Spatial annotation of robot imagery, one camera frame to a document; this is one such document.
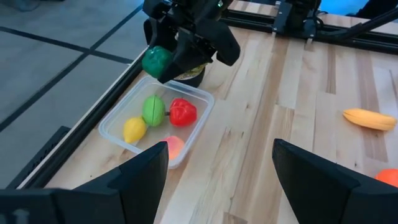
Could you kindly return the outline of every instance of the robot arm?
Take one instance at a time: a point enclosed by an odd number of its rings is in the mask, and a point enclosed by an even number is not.
[[[171,52],[158,81],[165,83],[184,72],[217,60],[233,65],[240,47],[229,27],[219,22],[232,0],[145,0],[149,16],[144,32],[149,49],[160,46]]]

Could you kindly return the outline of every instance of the yellow toy lemon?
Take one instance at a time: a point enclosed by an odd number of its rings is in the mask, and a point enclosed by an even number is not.
[[[354,124],[381,131],[393,130],[397,124],[392,116],[358,108],[344,110],[343,116]]]
[[[147,131],[145,121],[141,117],[130,118],[124,123],[123,138],[127,143],[140,140]]]

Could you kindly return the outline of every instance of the floor tile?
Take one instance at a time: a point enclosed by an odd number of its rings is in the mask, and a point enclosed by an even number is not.
[[[0,188],[4,188],[60,126],[72,127],[127,68],[89,56],[0,133]]]
[[[42,2],[31,12],[0,4],[0,26],[91,47],[143,0]]]
[[[143,26],[147,18],[144,12],[138,12],[98,47],[98,50],[134,60],[147,47]]]
[[[81,53],[0,32],[0,122]]]

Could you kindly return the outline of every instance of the butcher block countertop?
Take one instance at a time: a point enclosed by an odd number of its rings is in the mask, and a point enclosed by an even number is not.
[[[276,13],[241,1],[231,8]],[[360,128],[342,116],[364,108],[398,117],[397,56],[231,29],[241,56],[232,67],[207,66],[200,88],[215,105],[183,164],[169,170],[156,223],[297,223],[272,163],[275,138],[371,177],[398,168],[397,128]],[[378,31],[398,32],[398,24]],[[95,128],[47,187],[75,188],[132,157]]]

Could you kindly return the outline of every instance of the clear plastic container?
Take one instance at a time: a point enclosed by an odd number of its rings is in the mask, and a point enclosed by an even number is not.
[[[164,100],[166,111],[169,110],[169,106],[174,98],[188,100],[197,108],[197,120],[192,125],[177,128],[170,123],[167,116],[160,126],[147,127],[147,132],[142,139],[134,144],[128,144],[123,139],[124,123],[131,117],[142,115],[144,100],[151,95],[157,95]],[[175,159],[169,161],[169,169],[174,169],[183,161],[192,144],[195,142],[213,105],[214,98],[208,92],[175,81],[161,84],[156,79],[146,76],[100,122],[99,133],[104,138],[136,154],[150,148],[166,137],[177,136],[185,142],[185,145],[180,154]]]

